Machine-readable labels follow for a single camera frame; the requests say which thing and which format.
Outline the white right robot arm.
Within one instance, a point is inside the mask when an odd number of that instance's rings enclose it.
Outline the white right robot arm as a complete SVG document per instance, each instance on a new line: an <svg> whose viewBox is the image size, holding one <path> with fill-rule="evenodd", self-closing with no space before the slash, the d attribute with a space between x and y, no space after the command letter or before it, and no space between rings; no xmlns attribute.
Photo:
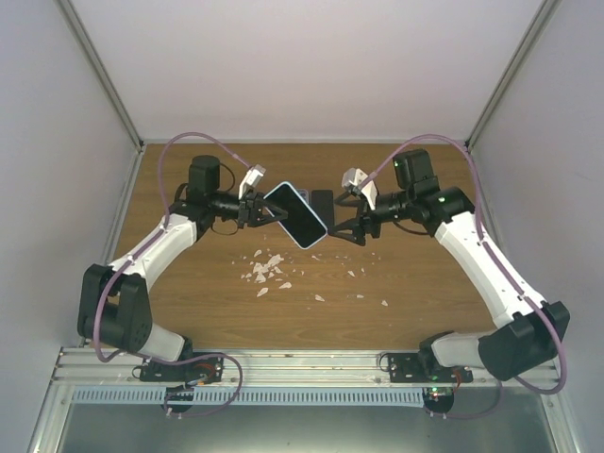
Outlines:
<svg viewBox="0 0 604 453"><path fill-rule="evenodd" d="M451 368L470 366L507 381L560 360L570 321L566 306L547 302L520 277L492 242L468 196L458 187L441 188L426 150L399 152L392 162L396 193L379 193L371 176L359 168L344 173L344 191L334 202L355 208L356 214L331 227L330 235L365 245L365 237L378 238L386 223L414 222L458 263L495 325L492 332L448 331L422 341L417 361L422 378L438 382Z"/></svg>

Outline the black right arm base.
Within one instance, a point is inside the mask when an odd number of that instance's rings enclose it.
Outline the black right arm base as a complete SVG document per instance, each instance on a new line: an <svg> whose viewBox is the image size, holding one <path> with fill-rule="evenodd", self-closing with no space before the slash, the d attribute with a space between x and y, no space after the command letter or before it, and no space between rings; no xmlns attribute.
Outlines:
<svg viewBox="0 0 604 453"><path fill-rule="evenodd" d="M457 384L474 381L470 370L443 367L424 361L419 352L382 352L377 356L377 367L387 372L392 383Z"/></svg>

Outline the phone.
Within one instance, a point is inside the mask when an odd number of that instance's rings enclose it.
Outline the phone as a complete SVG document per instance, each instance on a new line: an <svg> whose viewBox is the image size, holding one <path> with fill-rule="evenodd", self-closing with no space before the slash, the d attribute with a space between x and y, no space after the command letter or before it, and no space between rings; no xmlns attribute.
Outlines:
<svg viewBox="0 0 604 453"><path fill-rule="evenodd" d="M310 203L310 193L307 190L297 189L296 191L307 204Z"/></svg>
<svg viewBox="0 0 604 453"><path fill-rule="evenodd" d="M310 249L327 236L325 224L289 181L277 184L264 198L288 211L278 223L299 248Z"/></svg>

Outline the black smartphone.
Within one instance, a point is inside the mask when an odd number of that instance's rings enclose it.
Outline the black smartphone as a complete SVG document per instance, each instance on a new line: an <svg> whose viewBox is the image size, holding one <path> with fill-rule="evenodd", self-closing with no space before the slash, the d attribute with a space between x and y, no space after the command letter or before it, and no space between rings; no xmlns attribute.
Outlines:
<svg viewBox="0 0 604 453"><path fill-rule="evenodd" d="M335 225L334 193L332 190L310 192L310 205L328 230Z"/></svg>

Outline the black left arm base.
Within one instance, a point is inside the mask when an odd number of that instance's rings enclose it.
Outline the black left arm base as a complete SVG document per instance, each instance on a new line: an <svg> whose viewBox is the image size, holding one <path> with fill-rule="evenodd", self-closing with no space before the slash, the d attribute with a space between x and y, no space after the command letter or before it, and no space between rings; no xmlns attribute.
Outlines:
<svg viewBox="0 0 604 453"><path fill-rule="evenodd" d="M175 362L143 360L132 369L131 376L141 382L220 382L224 361L222 353L189 350Z"/></svg>

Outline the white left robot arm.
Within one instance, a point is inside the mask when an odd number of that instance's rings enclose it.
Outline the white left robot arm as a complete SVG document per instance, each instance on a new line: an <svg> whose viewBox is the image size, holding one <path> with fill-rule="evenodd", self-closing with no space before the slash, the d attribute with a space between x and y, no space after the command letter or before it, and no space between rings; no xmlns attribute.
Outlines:
<svg viewBox="0 0 604 453"><path fill-rule="evenodd" d="M238 191L230 193L220 188L223 166L214 156L195 157L187 182L177 188L153 231L121 258L86 270L76 326L81 337L94 347L110 345L159 362L174 381L192 375L194 358L185 352L185 337L153 320L150 290L182 252L212 229L215 220L232 221L238 229L275 221L267 213L271 204L256 190L264 168L252 166Z"/></svg>

